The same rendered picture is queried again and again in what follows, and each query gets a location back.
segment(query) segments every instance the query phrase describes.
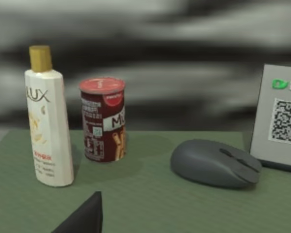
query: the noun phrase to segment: gray box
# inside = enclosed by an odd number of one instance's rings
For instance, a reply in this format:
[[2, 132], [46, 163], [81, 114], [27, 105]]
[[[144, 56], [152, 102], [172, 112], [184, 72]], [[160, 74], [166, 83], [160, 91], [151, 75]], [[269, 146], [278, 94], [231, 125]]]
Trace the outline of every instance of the gray box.
[[264, 66], [250, 153], [291, 168], [291, 67]]

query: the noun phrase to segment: green logo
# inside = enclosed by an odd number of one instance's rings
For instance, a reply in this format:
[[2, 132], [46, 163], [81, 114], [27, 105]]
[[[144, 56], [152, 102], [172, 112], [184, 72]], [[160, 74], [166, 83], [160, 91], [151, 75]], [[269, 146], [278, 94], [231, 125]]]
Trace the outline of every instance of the green logo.
[[289, 82], [283, 79], [273, 80], [273, 89], [285, 89], [289, 85]]

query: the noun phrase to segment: can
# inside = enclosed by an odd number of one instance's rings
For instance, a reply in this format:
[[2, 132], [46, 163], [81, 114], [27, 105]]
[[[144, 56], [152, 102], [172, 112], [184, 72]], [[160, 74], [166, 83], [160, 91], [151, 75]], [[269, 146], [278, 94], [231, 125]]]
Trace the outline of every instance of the can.
[[90, 78], [79, 85], [85, 156], [113, 162], [126, 154], [125, 82], [114, 77]]

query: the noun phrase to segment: blurred background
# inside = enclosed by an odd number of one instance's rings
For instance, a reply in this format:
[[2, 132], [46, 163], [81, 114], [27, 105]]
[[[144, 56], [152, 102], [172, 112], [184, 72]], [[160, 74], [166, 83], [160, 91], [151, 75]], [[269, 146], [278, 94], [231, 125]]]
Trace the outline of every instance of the blurred background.
[[129, 130], [253, 129], [264, 63], [291, 65], [290, 0], [0, 0], [0, 129], [28, 128], [28, 46], [78, 84], [124, 79]]

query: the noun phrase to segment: green surface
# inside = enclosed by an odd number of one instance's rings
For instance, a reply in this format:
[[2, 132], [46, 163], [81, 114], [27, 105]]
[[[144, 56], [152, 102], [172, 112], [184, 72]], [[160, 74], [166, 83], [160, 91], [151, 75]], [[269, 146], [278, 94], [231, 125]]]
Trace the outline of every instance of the green surface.
[[128, 154], [97, 164], [71, 132], [75, 182], [47, 187], [34, 175], [28, 131], [0, 143], [0, 233], [49, 233], [102, 191], [104, 233], [291, 233], [291, 173], [264, 169], [255, 189], [235, 191], [186, 181], [170, 171], [173, 148], [191, 138], [243, 147], [241, 133], [130, 132]]

